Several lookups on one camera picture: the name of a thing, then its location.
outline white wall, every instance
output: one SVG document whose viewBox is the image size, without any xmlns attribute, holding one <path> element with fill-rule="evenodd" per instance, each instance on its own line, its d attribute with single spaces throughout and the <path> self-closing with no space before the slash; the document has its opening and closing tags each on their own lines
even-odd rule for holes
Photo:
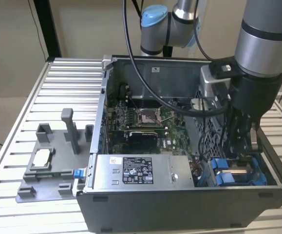
<svg viewBox="0 0 282 234">
<path fill-rule="evenodd" d="M 199 41 L 203 50 L 212 58 L 224 58 L 235 54 L 238 34 L 244 15 L 246 0 L 202 0 L 207 2 L 202 12 L 203 22 Z M 190 58 L 204 58 L 195 46 Z"/>
<path fill-rule="evenodd" d="M 129 35 L 135 55 L 140 52 L 139 18 L 127 1 Z M 172 10 L 174 0 L 146 0 L 144 7 L 164 4 Z M 63 56 L 102 58 L 104 54 L 127 55 L 122 22 L 122 0 L 51 0 L 53 18 Z M 188 50 L 175 48 L 174 57 L 187 57 Z"/>
<path fill-rule="evenodd" d="M 28 95 L 43 66 L 28 2 L 0 0 L 0 97 Z"/>
<path fill-rule="evenodd" d="M 30 1 L 38 24 L 33 0 Z M 205 2 L 199 36 L 202 46 L 213 57 L 232 55 L 245 0 L 202 0 L 201 8 Z M 101 59 L 104 54 L 127 54 L 122 0 L 50 0 L 50 3 L 64 57 Z M 171 11 L 176 0 L 145 0 L 144 7 L 157 3 L 167 5 Z M 128 21 L 132 48 L 137 55 L 140 52 L 139 19 L 130 0 Z M 46 52 L 42 32 L 39 32 Z M 174 57 L 187 55 L 188 49 L 173 50 Z M 189 56 L 201 57 L 197 49 L 190 50 Z M 43 65 L 27 0 L 0 0 L 0 97 L 28 95 Z"/>
</svg>

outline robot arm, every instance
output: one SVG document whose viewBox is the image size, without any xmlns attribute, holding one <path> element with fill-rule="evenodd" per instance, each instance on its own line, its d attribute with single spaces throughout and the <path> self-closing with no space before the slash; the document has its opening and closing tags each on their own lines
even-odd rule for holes
<svg viewBox="0 0 282 234">
<path fill-rule="evenodd" d="M 185 47 L 195 41 L 198 2 L 193 2 L 178 0 L 172 13 L 161 5 L 145 9 L 141 24 L 143 55 L 156 56 L 164 45 Z M 204 96 L 229 102 L 225 122 L 227 151 L 261 150 L 256 131 L 281 85 L 282 0 L 248 0 L 235 56 L 214 59 L 201 68 Z"/>
<path fill-rule="evenodd" d="M 226 149 L 260 151 L 256 131 L 282 85 L 282 1 L 247 1 L 235 57 L 203 67 L 201 84 L 209 89 L 209 81 L 228 84 Z"/>
</svg>

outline power supply label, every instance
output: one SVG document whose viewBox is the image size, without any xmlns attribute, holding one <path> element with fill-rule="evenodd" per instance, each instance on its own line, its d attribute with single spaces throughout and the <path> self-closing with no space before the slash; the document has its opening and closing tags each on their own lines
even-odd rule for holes
<svg viewBox="0 0 282 234">
<path fill-rule="evenodd" d="M 124 157 L 122 182 L 124 184 L 153 184 L 151 157 Z"/>
</svg>

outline aluminum extrusion table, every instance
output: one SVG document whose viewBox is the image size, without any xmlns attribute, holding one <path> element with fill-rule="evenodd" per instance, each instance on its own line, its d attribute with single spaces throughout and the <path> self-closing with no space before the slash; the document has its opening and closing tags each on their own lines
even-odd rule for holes
<svg viewBox="0 0 282 234">
<path fill-rule="evenodd" d="M 77 128 L 94 124 L 102 81 L 102 61 L 57 58 L 45 64 L 0 151 L 0 233 L 89 233 L 76 199 L 15 202 L 20 181 L 34 148 L 35 130 L 48 122 L 65 129 L 62 108 L 73 108 Z M 282 160 L 282 108 L 275 102 L 261 126 Z M 168 233 L 282 233 L 282 207 L 263 212 L 247 228 Z"/>
</svg>

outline white label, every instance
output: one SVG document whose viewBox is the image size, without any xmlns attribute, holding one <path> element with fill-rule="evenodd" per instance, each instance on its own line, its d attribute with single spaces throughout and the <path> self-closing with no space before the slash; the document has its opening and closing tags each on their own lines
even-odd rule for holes
<svg viewBox="0 0 282 234">
<path fill-rule="evenodd" d="M 110 158 L 110 164 L 122 164 L 122 158 L 121 157 L 111 157 Z"/>
<path fill-rule="evenodd" d="M 160 67 L 152 67 L 151 72 L 160 72 Z"/>
</svg>

